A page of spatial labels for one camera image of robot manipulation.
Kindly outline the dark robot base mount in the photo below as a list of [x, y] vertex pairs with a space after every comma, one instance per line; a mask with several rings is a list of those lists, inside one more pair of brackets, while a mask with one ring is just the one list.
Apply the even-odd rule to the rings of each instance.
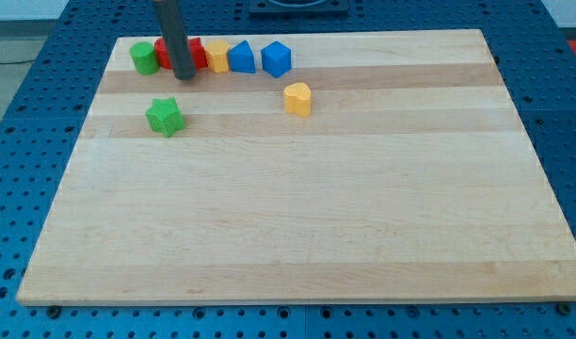
[[247, 0], [250, 17], [271, 15], [345, 14], [349, 0]]

